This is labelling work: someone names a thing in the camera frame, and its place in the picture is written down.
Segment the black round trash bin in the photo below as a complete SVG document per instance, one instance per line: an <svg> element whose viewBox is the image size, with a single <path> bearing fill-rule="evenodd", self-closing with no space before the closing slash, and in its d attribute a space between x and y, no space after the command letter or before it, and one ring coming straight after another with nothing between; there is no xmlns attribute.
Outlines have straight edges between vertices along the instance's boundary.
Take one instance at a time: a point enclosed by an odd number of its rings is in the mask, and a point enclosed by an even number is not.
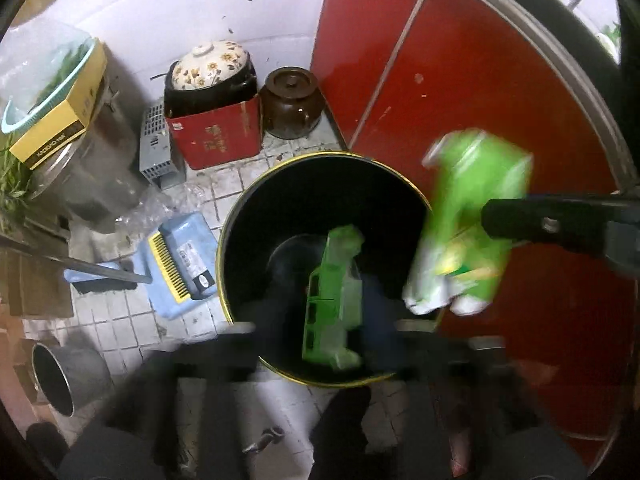
<svg viewBox="0 0 640 480"><path fill-rule="evenodd" d="M393 376L405 353L393 324L431 212L402 174L345 152L294 157L259 177L228 213L218 242L218 294L231 322L252 323L259 359L306 385L347 388ZM310 274L331 230L363 237L355 268L363 276L364 322L348 334L361 358L350 370L305 361L303 334Z"/></svg>

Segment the green white drink carton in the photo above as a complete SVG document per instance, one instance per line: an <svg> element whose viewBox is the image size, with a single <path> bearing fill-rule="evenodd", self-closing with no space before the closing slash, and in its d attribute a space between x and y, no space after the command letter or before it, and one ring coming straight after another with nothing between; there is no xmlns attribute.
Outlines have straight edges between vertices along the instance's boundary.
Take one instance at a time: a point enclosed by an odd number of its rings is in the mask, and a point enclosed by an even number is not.
<svg viewBox="0 0 640 480"><path fill-rule="evenodd" d="M437 140L423 157L437 169L431 213L402 291L406 307L427 315L448 307L457 316L476 315L495 298L511 244L483 229L483 207L494 198L522 198L533 155L478 129Z"/></svg>

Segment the blue plastic dustpan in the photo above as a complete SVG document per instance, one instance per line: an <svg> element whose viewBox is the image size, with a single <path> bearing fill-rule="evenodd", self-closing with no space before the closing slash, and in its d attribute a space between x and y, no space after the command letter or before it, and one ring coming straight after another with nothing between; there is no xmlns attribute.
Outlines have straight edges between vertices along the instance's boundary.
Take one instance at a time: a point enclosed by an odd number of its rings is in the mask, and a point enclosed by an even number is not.
<svg viewBox="0 0 640 480"><path fill-rule="evenodd" d="M152 309L172 320L217 292L217 242L202 214L172 217L151 231L132 255L99 267L142 275Z"/></svg>

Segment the red cardboard box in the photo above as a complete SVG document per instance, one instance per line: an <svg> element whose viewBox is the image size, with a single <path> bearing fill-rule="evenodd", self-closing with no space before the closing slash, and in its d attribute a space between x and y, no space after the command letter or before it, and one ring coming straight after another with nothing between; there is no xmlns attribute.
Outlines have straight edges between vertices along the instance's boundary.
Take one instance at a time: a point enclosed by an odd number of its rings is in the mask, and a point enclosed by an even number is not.
<svg viewBox="0 0 640 480"><path fill-rule="evenodd" d="M192 170L235 162L262 149L260 97L200 114L166 117L178 151Z"/></svg>

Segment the grey metal box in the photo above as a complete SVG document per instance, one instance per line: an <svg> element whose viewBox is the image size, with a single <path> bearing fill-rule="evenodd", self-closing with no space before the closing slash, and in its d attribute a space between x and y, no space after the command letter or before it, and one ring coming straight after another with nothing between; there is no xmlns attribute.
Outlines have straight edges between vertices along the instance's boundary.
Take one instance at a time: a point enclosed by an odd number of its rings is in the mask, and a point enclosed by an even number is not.
<svg viewBox="0 0 640 480"><path fill-rule="evenodd" d="M186 165L169 131L163 100L143 114L139 141L139 171L159 190L186 182Z"/></svg>

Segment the steel pot on floor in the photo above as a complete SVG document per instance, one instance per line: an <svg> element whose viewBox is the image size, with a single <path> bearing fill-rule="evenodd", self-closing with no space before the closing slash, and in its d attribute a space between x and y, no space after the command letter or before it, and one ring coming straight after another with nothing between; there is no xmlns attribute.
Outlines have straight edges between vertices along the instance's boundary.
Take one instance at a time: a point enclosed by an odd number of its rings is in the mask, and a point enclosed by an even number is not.
<svg viewBox="0 0 640 480"><path fill-rule="evenodd" d="M111 390L110 371L93 348L37 342L32 347L32 370L49 404L65 417L74 417Z"/></svg>

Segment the red cabinet door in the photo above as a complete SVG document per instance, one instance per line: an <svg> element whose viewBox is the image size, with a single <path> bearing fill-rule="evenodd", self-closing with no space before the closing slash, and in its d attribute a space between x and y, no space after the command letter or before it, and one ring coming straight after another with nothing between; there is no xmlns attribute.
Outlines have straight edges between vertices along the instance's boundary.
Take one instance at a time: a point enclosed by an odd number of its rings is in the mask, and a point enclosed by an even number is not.
<svg viewBox="0 0 640 480"><path fill-rule="evenodd" d="M480 128L534 156L536 193L608 194L637 181L618 128L612 58L558 0L324 0L312 71L349 148L424 194L422 155ZM449 336L499 335L544 414L589 468L632 403L638 285L605 262L516 248L494 303Z"/></svg>

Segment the yellow cardboard box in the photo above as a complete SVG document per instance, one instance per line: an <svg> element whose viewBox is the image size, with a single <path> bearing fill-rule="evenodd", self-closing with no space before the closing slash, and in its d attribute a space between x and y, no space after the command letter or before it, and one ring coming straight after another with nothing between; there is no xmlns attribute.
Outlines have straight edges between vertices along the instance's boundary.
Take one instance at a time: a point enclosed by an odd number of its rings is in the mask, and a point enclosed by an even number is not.
<svg viewBox="0 0 640 480"><path fill-rule="evenodd" d="M103 44L91 38L79 64L47 96L34 112L14 125L10 108L2 117L2 132L17 134L10 153L34 170L55 152L86 132L98 99L107 66Z"/></svg>

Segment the brown ceramic jar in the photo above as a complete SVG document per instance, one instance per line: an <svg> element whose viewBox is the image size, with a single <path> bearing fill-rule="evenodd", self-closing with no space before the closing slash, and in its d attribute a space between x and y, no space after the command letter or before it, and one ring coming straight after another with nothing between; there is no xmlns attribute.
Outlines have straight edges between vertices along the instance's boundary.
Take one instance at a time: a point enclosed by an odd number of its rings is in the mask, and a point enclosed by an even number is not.
<svg viewBox="0 0 640 480"><path fill-rule="evenodd" d="M295 66L271 72L259 96L262 128L282 140L308 136L318 126L326 104L316 76Z"/></svg>

